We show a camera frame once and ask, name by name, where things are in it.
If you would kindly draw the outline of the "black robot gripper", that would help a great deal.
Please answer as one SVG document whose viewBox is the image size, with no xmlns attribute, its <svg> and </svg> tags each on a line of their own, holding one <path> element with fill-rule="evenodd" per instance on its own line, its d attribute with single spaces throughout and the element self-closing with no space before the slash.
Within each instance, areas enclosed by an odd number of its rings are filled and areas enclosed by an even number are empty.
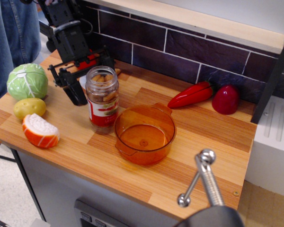
<svg viewBox="0 0 284 227">
<path fill-rule="evenodd" d="M 53 41 L 62 63 L 49 66 L 55 84 L 62 87 L 74 105 L 86 105 L 87 100 L 77 78 L 85 75 L 92 67 L 108 66 L 115 69 L 115 61 L 104 46 L 95 51 L 90 50 L 80 28 L 80 22 L 68 22 L 53 29 Z M 75 63 L 81 57 L 95 55 L 94 66 L 79 70 Z"/>
</svg>

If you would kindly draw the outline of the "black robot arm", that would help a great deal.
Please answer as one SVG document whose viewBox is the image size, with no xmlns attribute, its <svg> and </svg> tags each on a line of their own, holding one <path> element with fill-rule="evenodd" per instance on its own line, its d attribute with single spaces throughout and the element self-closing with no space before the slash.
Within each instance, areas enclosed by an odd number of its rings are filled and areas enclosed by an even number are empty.
<svg viewBox="0 0 284 227">
<path fill-rule="evenodd" d="M 86 105 L 87 100 L 78 78 L 95 66 L 114 68 L 114 60 L 106 46 L 90 50 L 81 29 L 83 15 L 76 1 L 55 0 L 46 5 L 44 0 L 40 0 L 38 3 L 49 23 L 47 36 L 52 39 L 62 60 L 48 67 L 54 83 L 63 88 L 74 105 Z"/>
</svg>

